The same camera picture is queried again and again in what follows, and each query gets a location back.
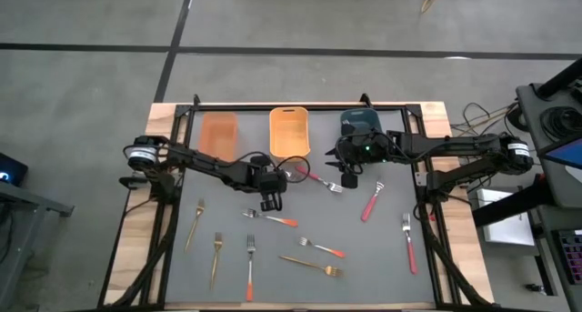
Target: orange basket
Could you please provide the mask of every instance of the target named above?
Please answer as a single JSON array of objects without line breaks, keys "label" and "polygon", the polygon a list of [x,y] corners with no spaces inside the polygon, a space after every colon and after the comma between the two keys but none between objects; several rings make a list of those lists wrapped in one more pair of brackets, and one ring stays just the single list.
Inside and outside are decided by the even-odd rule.
[{"label": "orange basket", "polygon": [[284,159],[309,154],[309,114],[303,107],[278,107],[269,114],[271,155]]},{"label": "orange basket", "polygon": [[228,162],[234,161],[237,128],[238,122],[234,113],[204,113],[198,150]]}]

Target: silver fork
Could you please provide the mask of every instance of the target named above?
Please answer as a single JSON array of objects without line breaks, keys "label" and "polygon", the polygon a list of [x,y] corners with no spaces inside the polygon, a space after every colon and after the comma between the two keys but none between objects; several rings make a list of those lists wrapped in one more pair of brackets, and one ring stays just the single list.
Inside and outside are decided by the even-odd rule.
[{"label": "silver fork", "polygon": [[346,253],[344,253],[342,251],[338,251],[338,250],[334,250],[334,249],[331,249],[331,248],[327,248],[327,247],[322,247],[320,245],[316,245],[311,240],[309,240],[309,239],[307,239],[305,237],[299,238],[299,244],[301,246],[305,246],[305,247],[312,246],[312,247],[316,247],[316,248],[325,250],[326,252],[331,253],[331,254],[335,255],[336,257],[341,257],[341,258],[346,257]]},{"label": "silver fork", "polygon": [[382,179],[378,178],[376,181],[376,191],[370,198],[370,201],[367,202],[364,211],[362,212],[362,216],[360,217],[363,222],[366,222],[367,219],[370,217],[370,213],[372,213],[372,208],[374,208],[374,204],[376,203],[376,199],[378,198],[378,194],[380,194],[380,190],[384,189],[384,184],[382,183]]},{"label": "silver fork", "polygon": [[285,224],[285,225],[288,225],[288,226],[297,226],[297,220],[294,220],[294,219],[284,219],[284,218],[274,217],[274,216],[266,216],[266,215],[263,215],[263,214],[260,214],[260,213],[256,212],[252,208],[248,208],[245,212],[243,212],[243,216],[248,216],[248,217],[263,217],[263,218],[267,218],[269,220],[273,220],[273,221],[276,221],[276,222],[280,222],[280,223]]},{"label": "silver fork", "polygon": [[344,191],[344,188],[340,185],[336,185],[332,182],[327,182],[321,176],[318,176],[313,172],[307,173],[307,170],[302,166],[296,166],[296,170],[299,171],[300,173],[306,175],[306,176],[309,176],[312,179],[319,181],[320,183],[322,183],[324,186],[326,186],[327,189],[329,189],[333,193],[341,194]]},{"label": "silver fork", "polygon": [[248,281],[246,282],[246,301],[253,301],[253,254],[256,252],[255,235],[246,235],[246,252],[248,253]]},{"label": "silver fork", "polygon": [[418,270],[416,268],[415,249],[413,248],[412,240],[410,239],[410,213],[402,215],[402,231],[404,231],[406,243],[408,245],[408,263],[410,264],[410,272],[415,275]]}]

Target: utensil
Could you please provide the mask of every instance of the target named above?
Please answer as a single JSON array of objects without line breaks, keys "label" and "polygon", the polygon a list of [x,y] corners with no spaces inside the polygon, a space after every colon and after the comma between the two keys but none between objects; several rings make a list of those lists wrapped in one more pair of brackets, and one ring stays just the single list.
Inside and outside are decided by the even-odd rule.
[{"label": "utensil", "polygon": [[299,261],[296,258],[292,258],[292,257],[284,257],[284,256],[279,256],[287,261],[291,261],[291,262],[295,262],[298,263],[300,265],[304,265],[304,266],[308,266],[308,267],[315,267],[318,269],[322,269],[324,270],[324,272],[326,273],[326,275],[330,276],[330,277],[341,277],[344,275],[344,271],[342,269],[339,269],[337,267],[331,267],[331,266],[327,266],[327,267],[320,267],[317,264],[313,264],[313,263],[309,263],[309,262],[303,262],[303,261]]},{"label": "utensil", "polygon": [[188,251],[190,246],[190,241],[192,241],[192,236],[194,235],[194,230],[196,230],[196,225],[198,224],[198,218],[202,216],[204,212],[204,199],[200,198],[198,200],[198,206],[196,207],[196,216],[194,217],[194,222],[192,223],[192,228],[190,228],[190,234],[188,234],[188,239],[186,240],[186,246],[184,247],[184,253]]},{"label": "utensil", "polygon": [[212,276],[210,278],[210,290],[212,290],[215,287],[216,265],[218,264],[220,248],[222,248],[222,234],[215,233],[215,258],[212,261]]},{"label": "utensil", "polygon": [[299,238],[299,244],[301,246],[305,246],[305,247],[307,247],[307,246],[317,247],[319,249],[325,250],[326,252],[329,252],[329,253],[335,255],[336,257],[341,257],[341,258],[346,257],[346,253],[344,253],[342,251],[330,249],[330,248],[327,248],[327,247],[322,247],[320,245],[315,245],[311,240],[309,240],[309,239],[307,239],[305,237]]},{"label": "utensil", "polygon": [[418,272],[416,268],[415,259],[415,249],[412,246],[412,241],[410,239],[410,214],[405,213],[402,215],[402,231],[406,235],[406,242],[408,244],[408,263],[410,264],[410,272],[415,275]]},{"label": "utensil", "polygon": [[246,252],[248,252],[248,281],[246,283],[246,300],[253,301],[253,254],[256,252],[255,235],[246,235]]},{"label": "utensil", "polygon": [[302,166],[296,166],[296,170],[299,171],[300,173],[306,175],[306,176],[309,176],[312,179],[315,179],[315,180],[319,181],[320,183],[322,183],[324,186],[326,186],[327,189],[329,189],[333,193],[339,193],[339,194],[341,194],[344,191],[344,188],[342,186],[340,186],[340,185],[336,185],[334,183],[327,182],[327,181],[325,181],[324,179],[322,179],[320,176],[316,175],[313,172],[307,173],[307,170],[304,167],[302,167]]},{"label": "utensil", "polygon": [[248,208],[247,211],[243,212],[243,216],[248,216],[248,217],[263,217],[263,218],[267,218],[269,220],[273,220],[273,221],[276,221],[276,222],[280,222],[282,224],[286,224],[288,226],[297,226],[297,220],[294,220],[294,219],[284,219],[284,218],[273,217],[273,216],[266,216],[264,214],[261,214],[261,213],[256,212],[252,208]]},{"label": "utensil", "polygon": [[374,192],[372,198],[370,198],[370,201],[367,202],[367,205],[364,208],[364,211],[362,212],[362,216],[360,217],[362,219],[362,222],[366,222],[367,219],[370,217],[370,213],[372,213],[372,208],[374,208],[374,204],[376,203],[378,194],[380,194],[380,190],[382,190],[383,188],[384,184],[382,183],[382,179],[378,179],[376,181],[376,192]]}]

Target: black stand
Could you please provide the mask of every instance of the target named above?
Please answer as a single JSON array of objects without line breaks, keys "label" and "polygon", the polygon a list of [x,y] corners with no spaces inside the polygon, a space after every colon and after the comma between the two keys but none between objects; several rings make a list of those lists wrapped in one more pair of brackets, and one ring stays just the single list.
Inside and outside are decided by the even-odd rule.
[{"label": "black stand", "polygon": [[475,226],[487,226],[510,216],[516,216],[541,206],[553,205],[554,198],[545,178],[534,185],[473,211]]}]

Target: gray mat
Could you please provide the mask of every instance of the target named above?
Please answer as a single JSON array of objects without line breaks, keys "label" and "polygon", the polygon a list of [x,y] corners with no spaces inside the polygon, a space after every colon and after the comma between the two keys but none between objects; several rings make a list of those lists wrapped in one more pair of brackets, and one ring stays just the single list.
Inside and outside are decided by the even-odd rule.
[{"label": "gray mat", "polygon": [[[400,112],[379,112],[384,129],[403,130]],[[269,151],[267,112],[238,115],[237,154]],[[339,115],[310,112],[309,129],[312,170],[328,181],[339,183],[339,172],[324,162],[324,156],[339,136]],[[196,113],[192,147],[197,147],[202,113]],[[426,265],[420,224],[412,220],[413,243],[418,275],[409,271],[406,240],[401,230],[402,213],[412,212],[416,203],[410,166],[379,164],[365,167],[358,189],[332,194],[316,181],[307,179],[289,185],[283,194],[283,211],[269,215],[294,218],[292,228],[266,219],[241,215],[246,208],[259,210],[259,194],[243,194],[222,185],[220,180],[188,171],[180,205],[174,254],[167,284],[169,303],[243,302],[246,293],[246,234],[256,237],[254,286],[256,302],[272,303],[415,303],[432,302],[430,275]],[[382,176],[386,187],[367,223],[360,215],[375,182]],[[193,243],[184,246],[194,220],[197,201],[206,201]],[[209,290],[215,232],[223,233],[224,245],[218,263],[214,291]],[[326,247],[346,252],[338,258],[313,247],[301,247],[304,236]],[[323,271],[280,259],[296,257],[345,270],[332,278]]]}]

